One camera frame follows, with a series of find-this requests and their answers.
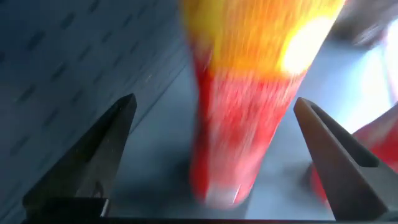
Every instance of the gray wall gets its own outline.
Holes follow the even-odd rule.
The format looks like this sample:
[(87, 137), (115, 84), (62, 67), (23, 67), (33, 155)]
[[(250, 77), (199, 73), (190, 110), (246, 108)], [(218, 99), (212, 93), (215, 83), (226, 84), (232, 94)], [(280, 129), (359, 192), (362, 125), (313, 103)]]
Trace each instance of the gray wall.
[(0, 223), (119, 97), (131, 131), (188, 62), (174, 0), (0, 0)]

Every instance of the yellow label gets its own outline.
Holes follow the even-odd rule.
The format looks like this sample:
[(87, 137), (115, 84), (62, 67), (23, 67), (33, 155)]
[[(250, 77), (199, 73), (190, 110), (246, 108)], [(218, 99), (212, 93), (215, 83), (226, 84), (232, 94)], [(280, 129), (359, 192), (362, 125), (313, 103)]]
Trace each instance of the yellow label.
[(209, 69), (258, 78), (305, 72), (344, 0), (182, 0), (196, 47), (210, 49)]

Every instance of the blurry can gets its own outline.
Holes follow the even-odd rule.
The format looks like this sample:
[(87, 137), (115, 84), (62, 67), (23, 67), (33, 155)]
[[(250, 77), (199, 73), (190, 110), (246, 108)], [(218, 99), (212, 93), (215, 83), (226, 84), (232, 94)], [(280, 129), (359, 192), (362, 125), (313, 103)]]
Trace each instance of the blurry can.
[(211, 207), (235, 207), (344, 0), (181, 3), (199, 89), (192, 188)]

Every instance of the gray table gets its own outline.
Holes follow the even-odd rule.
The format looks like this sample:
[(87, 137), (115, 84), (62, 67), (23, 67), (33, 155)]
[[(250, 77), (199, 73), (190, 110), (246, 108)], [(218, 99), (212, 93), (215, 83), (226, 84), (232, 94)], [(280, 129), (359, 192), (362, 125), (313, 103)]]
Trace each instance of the gray table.
[[(297, 96), (320, 105), (350, 132), (392, 105), (379, 49), (363, 52), (330, 40), (322, 47)], [(306, 174), (311, 158), (292, 107), (278, 127), (246, 202), (232, 211), (210, 210), (196, 203), (187, 184), (196, 103), (192, 69), (186, 66), (127, 141), (112, 215), (333, 219), (309, 186)]]

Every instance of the red object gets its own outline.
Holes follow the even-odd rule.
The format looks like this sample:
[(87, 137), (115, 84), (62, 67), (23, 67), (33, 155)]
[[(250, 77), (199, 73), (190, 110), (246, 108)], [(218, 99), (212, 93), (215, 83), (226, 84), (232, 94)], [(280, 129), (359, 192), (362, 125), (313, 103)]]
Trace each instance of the red object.
[[(353, 135), (362, 145), (398, 173), (398, 104)], [(312, 185), (317, 195), (327, 202), (326, 193), (315, 167), (312, 170)]]
[(195, 64), (200, 114), (207, 118), (211, 111), (212, 116), (200, 123), (191, 169), (193, 189), (201, 201), (214, 207), (239, 205), (250, 193), (265, 151), (303, 76), (273, 82), (221, 78), (212, 77), (200, 62)]

